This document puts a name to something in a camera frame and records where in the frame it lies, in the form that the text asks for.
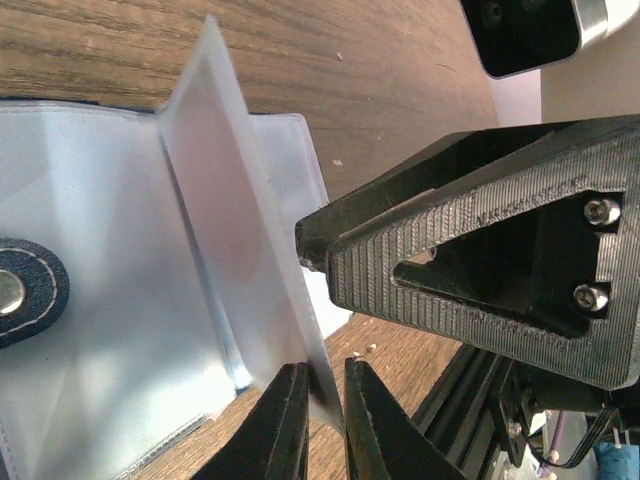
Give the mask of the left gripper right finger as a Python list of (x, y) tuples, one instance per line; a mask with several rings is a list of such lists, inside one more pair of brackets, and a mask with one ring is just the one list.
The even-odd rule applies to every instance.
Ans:
[(344, 365), (346, 469), (350, 479), (462, 479), (412, 423), (364, 360)]

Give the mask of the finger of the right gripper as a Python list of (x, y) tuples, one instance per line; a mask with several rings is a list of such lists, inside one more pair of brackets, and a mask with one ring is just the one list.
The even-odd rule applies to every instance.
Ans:
[(602, 389), (639, 377), (639, 119), (451, 135), (300, 220), (343, 308)]

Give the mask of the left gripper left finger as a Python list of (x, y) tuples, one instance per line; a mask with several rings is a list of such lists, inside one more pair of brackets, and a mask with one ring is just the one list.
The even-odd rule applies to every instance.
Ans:
[(309, 452), (309, 366), (285, 364), (228, 442), (195, 479), (305, 479)]

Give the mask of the blue leather card holder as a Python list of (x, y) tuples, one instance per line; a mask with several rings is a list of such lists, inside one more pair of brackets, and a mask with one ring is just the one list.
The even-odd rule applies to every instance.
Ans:
[(156, 110), (1, 104), (1, 475), (128, 479), (307, 363), (340, 428), (296, 223), (328, 202), (303, 116), (252, 115), (208, 18)]

